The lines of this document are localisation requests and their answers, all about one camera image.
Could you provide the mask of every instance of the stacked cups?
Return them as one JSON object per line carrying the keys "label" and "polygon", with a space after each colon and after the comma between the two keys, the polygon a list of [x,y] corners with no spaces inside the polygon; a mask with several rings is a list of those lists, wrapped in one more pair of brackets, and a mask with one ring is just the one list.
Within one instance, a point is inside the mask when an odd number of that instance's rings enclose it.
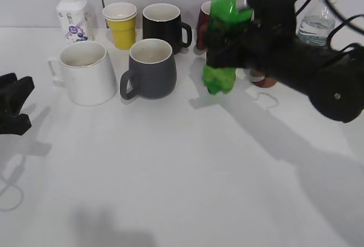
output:
{"label": "stacked cups", "polygon": [[112,3],[102,11],[117,48],[128,50],[135,43],[137,8],[131,3]]}

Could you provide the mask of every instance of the white mug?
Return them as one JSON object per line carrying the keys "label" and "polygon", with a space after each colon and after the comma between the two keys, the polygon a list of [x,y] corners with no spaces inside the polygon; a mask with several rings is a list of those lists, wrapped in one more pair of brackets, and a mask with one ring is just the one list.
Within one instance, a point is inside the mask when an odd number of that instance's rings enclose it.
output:
{"label": "white mug", "polygon": [[69,45],[58,60],[48,60],[48,67],[54,82],[64,83],[69,98],[80,106],[101,105],[118,90],[109,54],[103,45],[94,41]]}

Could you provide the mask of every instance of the black clamp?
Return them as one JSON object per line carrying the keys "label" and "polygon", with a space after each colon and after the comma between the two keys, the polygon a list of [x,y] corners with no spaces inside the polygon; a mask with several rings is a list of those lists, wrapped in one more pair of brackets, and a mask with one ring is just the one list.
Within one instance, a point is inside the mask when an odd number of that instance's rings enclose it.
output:
{"label": "black clamp", "polygon": [[31,128],[29,116],[20,111],[34,88],[30,76],[20,80],[14,73],[0,76],[0,135],[23,135]]}

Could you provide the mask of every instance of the white bottle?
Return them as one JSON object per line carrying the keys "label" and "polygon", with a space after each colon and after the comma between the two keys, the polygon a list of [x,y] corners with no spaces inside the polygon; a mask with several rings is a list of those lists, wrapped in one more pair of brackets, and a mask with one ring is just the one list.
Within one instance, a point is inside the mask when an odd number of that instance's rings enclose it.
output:
{"label": "white bottle", "polygon": [[57,12],[68,43],[94,40],[92,20],[86,11],[87,0],[61,0]]}

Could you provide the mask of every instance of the mug rim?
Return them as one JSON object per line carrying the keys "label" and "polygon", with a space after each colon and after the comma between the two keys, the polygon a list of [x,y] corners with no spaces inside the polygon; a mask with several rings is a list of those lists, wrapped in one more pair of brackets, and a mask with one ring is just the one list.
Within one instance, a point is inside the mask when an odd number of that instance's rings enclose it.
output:
{"label": "mug rim", "polygon": [[[210,3],[210,12],[209,12],[209,13],[207,13],[207,12],[204,10],[205,6],[206,6],[208,3]],[[201,11],[202,11],[205,15],[210,15],[210,13],[211,13],[211,1],[206,1],[204,4],[202,4],[202,5],[201,5]]]}
{"label": "mug rim", "polygon": [[[62,53],[64,52],[64,51],[66,51],[67,49],[69,49],[69,48],[71,48],[71,47],[74,47],[75,45],[79,45],[80,43],[92,43],[92,44],[97,44],[97,45],[99,45],[99,46],[101,46],[103,49],[104,49],[104,51],[105,51],[105,53],[104,53],[104,55],[103,55],[103,57],[101,58],[101,59],[99,59],[98,61],[96,61],[96,62],[94,62],[94,63],[92,63],[92,64],[89,64],[89,65],[85,65],[85,66],[70,66],[70,65],[67,65],[67,64],[65,64],[62,60],[61,60],[61,55],[62,55]],[[68,67],[68,68],[73,68],[73,69],[82,69],[82,68],[87,68],[87,67],[92,67],[92,66],[95,66],[95,65],[97,65],[97,64],[99,64],[99,63],[101,63],[104,59],[105,59],[105,57],[107,56],[107,49],[106,49],[106,47],[104,46],[104,45],[102,45],[101,43],[99,43],[99,42],[96,42],[96,41],[79,41],[79,42],[75,42],[75,43],[73,43],[73,44],[70,44],[70,45],[68,45],[68,46],[66,46],[62,51],[61,51],[61,54],[60,54],[60,56],[59,56],[59,62],[63,65],[63,66],[65,66],[65,67]]]}
{"label": "mug rim", "polygon": [[107,18],[107,17],[105,17],[105,19],[108,21],[111,21],[111,22],[124,22],[124,21],[129,21],[129,20],[134,19],[137,14],[138,13],[135,13],[134,15],[131,15],[130,17],[124,18],[124,19],[111,19],[111,18]]}
{"label": "mug rim", "polygon": [[[167,19],[167,20],[155,20],[155,19],[151,19],[151,18],[149,18],[149,17],[146,16],[145,12],[146,12],[147,9],[149,9],[149,8],[151,8],[153,6],[172,6],[174,8],[177,8],[178,15],[175,16],[174,18],[170,18],[170,19]],[[147,7],[145,7],[143,9],[143,17],[145,17],[146,19],[148,19],[150,21],[153,21],[153,22],[168,22],[168,21],[172,21],[172,20],[178,18],[180,15],[181,15],[181,10],[176,5],[173,5],[173,4],[170,4],[170,3],[154,3],[154,4],[151,4],[151,5],[149,5],[149,6],[147,6]]]}
{"label": "mug rim", "polygon": [[[112,9],[112,7],[114,6],[130,6],[131,9],[132,9],[132,12],[129,14],[129,15],[126,15],[124,17],[111,17],[109,14],[107,14],[107,11]],[[132,4],[132,3],[128,3],[128,2],[114,2],[114,3],[111,3],[107,6],[105,6],[103,9],[102,9],[102,14],[104,15],[105,19],[112,19],[112,20],[124,20],[124,19],[127,19],[127,18],[130,18],[132,17],[133,15],[136,15],[137,14],[137,7]]]}
{"label": "mug rim", "polygon": [[[163,59],[163,60],[159,60],[159,61],[156,61],[156,62],[141,62],[141,61],[139,61],[139,60],[137,60],[135,57],[133,57],[133,55],[132,55],[132,51],[133,51],[133,48],[135,48],[135,47],[137,47],[140,43],[142,43],[142,42],[147,42],[147,41],[159,41],[159,42],[163,42],[164,44],[166,44],[168,47],[169,47],[169,55],[165,58],[165,59]],[[168,43],[168,42],[166,42],[166,41],[164,41],[164,40],[161,40],[161,39],[158,39],[158,38],[148,38],[148,39],[142,39],[142,40],[140,40],[140,41],[138,41],[138,42],[136,42],[136,43],[134,43],[134,45],[133,46],[131,46],[131,48],[130,48],[130,51],[129,51],[129,56],[135,61],[135,62],[138,62],[138,63],[140,63],[140,64],[147,64],[147,65],[151,65],[151,64],[159,64],[159,63],[162,63],[162,62],[165,62],[166,60],[168,60],[169,58],[171,58],[171,56],[173,55],[173,48],[172,48],[172,46]]]}

